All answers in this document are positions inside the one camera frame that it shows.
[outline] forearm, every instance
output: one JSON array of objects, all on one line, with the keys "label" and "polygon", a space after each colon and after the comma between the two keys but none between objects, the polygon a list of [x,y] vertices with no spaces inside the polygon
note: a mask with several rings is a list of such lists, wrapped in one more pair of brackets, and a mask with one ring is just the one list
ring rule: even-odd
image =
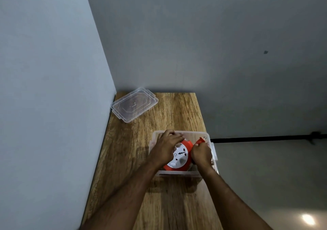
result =
[{"label": "forearm", "polygon": [[81,230],[132,229],[145,192],[156,172],[157,168],[153,164],[142,164]]},{"label": "forearm", "polygon": [[199,169],[224,229],[271,229],[212,168]]}]

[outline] right hand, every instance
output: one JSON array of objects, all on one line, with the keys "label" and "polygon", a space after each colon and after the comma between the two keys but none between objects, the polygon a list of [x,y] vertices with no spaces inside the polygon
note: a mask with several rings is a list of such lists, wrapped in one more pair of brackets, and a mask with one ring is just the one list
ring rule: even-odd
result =
[{"label": "right hand", "polygon": [[210,168],[212,169],[212,154],[208,143],[201,143],[200,145],[195,144],[191,151],[191,157],[199,170],[205,171]]}]

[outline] clear plastic container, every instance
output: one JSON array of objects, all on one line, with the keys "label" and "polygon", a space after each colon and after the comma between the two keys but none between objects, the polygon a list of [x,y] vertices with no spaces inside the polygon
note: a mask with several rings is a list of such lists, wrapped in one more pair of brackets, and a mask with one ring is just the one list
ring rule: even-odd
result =
[{"label": "clear plastic container", "polygon": [[114,101],[111,108],[119,119],[129,123],[157,103],[158,99],[151,91],[138,88]]},{"label": "clear plastic container", "polygon": [[[164,130],[158,130],[154,131],[152,134],[152,140],[149,143],[149,153],[154,147],[154,145],[157,142],[157,138],[159,133],[163,133]],[[215,150],[215,146],[213,143],[210,142],[210,137],[209,134],[206,132],[190,132],[190,131],[175,131],[175,133],[182,133],[184,137],[187,140],[190,140],[193,144],[200,138],[204,138],[205,141],[209,144],[211,148],[211,154],[212,154],[212,167],[215,169],[215,171],[218,173],[218,168],[217,168],[217,154]],[[200,173],[198,172],[198,168],[196,165],[192,165],[188,171],[167,171],[167,170],[159,170],[156,174],[156,176],[169,176],[169,175],[178,175],[178,176],[188,176],[188,177],[201,177]]]}]

